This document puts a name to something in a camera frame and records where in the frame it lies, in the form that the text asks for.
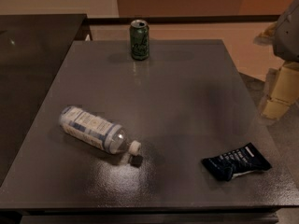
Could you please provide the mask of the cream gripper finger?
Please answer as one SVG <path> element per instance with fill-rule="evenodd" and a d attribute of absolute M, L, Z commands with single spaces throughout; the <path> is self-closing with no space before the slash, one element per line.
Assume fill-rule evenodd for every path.
<path fill-rule="evenodd" d="M 285 62 L 266 75 L 259 112 L 266 119 L 279 120 L 299 99 L 299 63 Z"/>
<path fill-rule="evenodd" d="M 276 28 L 277 24 L 275 22 L 270 24 L 254 38 L 254 43 L 258 45 L 271 45 L 274 41 Z"/>

